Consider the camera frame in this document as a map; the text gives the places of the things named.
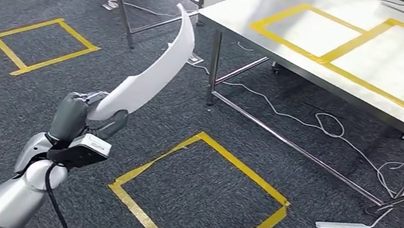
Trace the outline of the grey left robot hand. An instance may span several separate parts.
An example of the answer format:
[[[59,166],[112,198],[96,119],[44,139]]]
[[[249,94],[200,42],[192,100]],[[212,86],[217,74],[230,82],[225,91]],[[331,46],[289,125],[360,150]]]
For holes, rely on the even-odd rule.
[[[128,122],[127,110],[119,110],[109,117],[105,124],[91,128],[86,123],[88,112],[97,107],[107,96],[106,92],[71,92],[60,102],[46,136],[55,147],[67,148],[72,141],[84,134],[92,134],[108,140]]]

